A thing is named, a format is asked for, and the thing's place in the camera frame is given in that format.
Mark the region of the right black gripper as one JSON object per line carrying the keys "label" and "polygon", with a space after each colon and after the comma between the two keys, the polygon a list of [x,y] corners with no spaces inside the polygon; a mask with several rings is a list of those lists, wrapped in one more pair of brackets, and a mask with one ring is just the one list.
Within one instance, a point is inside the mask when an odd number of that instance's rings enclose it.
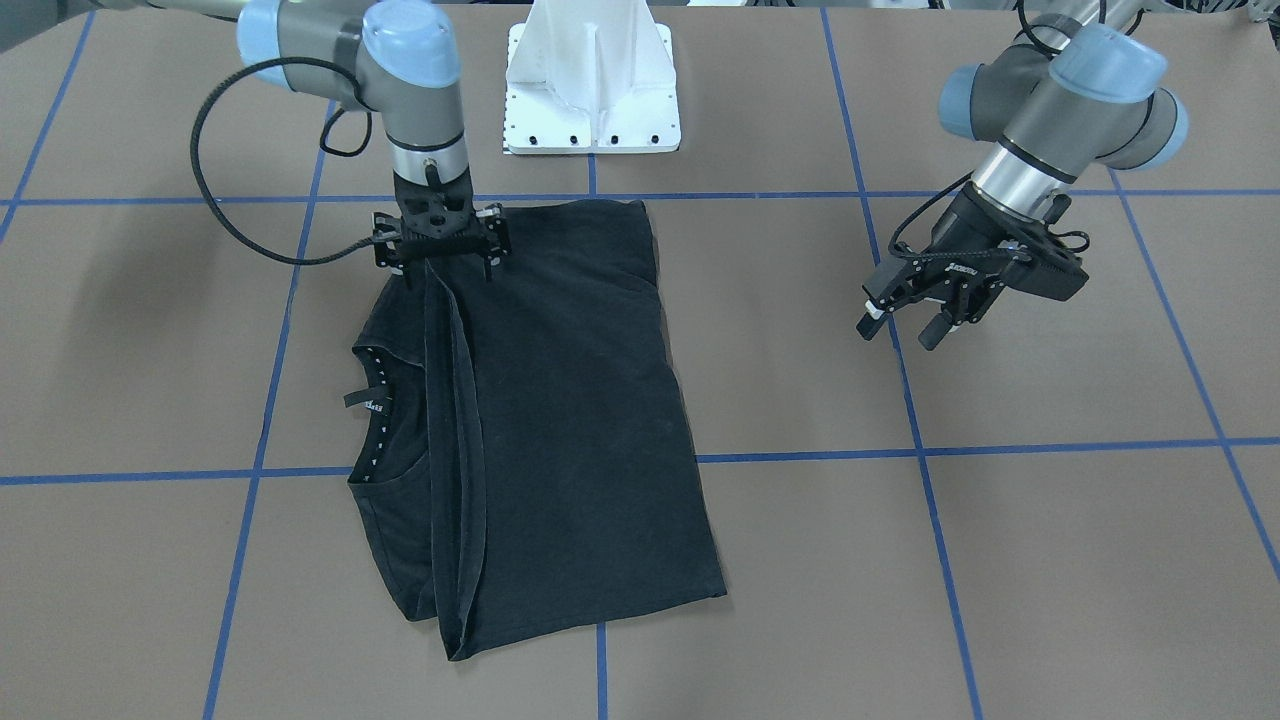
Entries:
{"label": "right black gripper", "polygon": [[421,290],[421,260],[476,255],[492,283],[503,258],[511,255],[509,229],[499,204],[474,206],[470,176],[420,184],[393,177],[399,215],[375,214],[375,263],[398,270],[403,291]]}

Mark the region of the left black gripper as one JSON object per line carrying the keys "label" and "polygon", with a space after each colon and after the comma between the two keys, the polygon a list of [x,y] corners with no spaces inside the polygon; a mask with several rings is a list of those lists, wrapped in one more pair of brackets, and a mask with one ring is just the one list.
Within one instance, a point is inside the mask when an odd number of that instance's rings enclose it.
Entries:
{"label": "left black gripper", "polygon": [[[911,249],[904,232],[954,190],[957,195],[933,225],[929,243]],[[927,299],[941,304],[940,313],[918,336],[927,351],[960,325],[978,323],[998,296],[995,286],[1014,249],[998,222],[1001,217],[1011,219],[969,184],[950,184],[910,213],[890,236],[887,255],[865,282],[869,299],[856,324],[859,336],[872,341],[891,313]]]}

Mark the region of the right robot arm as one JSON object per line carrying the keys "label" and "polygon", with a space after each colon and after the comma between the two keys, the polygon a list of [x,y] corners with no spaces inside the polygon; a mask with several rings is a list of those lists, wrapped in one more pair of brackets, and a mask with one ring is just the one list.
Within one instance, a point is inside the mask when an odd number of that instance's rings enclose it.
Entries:
{"label": "right robot arm", "polygon": [[390,151],[396,215],[378,213],[369,237],[375,263],[396,274],[429,258],[481,260],[486,279],[511,252],[503,209],[477,209],[460,91],[461,60],[451,18],[430,1],[177,1],[177,10],[236,24],[242,68],[205,99],[189,136],[198,191],[227,233],[276,263],[321,265],[344,256],[288,258],[253,242],[221,210],[204,177],[200,145],[215,102],[257,76],[380,120]]}

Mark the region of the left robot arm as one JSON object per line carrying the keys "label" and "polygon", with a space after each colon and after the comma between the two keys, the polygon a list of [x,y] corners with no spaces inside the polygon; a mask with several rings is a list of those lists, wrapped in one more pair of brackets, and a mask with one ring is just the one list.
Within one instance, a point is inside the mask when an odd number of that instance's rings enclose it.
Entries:
{"label": "left robot arm", "polygon": [[863,338],[874,338],[892,313],[931,301],[940,310],[918,337],[931,350],[980,322],[1005,290],[1064,302],[1084,287],[1089,236],[1078,232],[1070,245],[1055,229],[1070,188],[1096,164],[1160,167],[1190,131],[1184,102],[1161,83],[1166,58],[1132,37],[1144,9],[1143,1],[1051,1],[1037,18],[1020,18],[995,61],[947,78],[940,124],[992,149],[934,196],[947,208],[927,246],[914,249],[895,229],[863,286]]}

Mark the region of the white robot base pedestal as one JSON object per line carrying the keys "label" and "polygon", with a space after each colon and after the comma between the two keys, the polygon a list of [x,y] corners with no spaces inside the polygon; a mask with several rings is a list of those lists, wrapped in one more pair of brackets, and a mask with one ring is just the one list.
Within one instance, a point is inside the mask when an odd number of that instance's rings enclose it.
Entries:
{"label": "white robot base pedestal", "polygon": [[535,1],[508,32],[504,151],[658,154],[682,143],[675,50],[645,1]]}

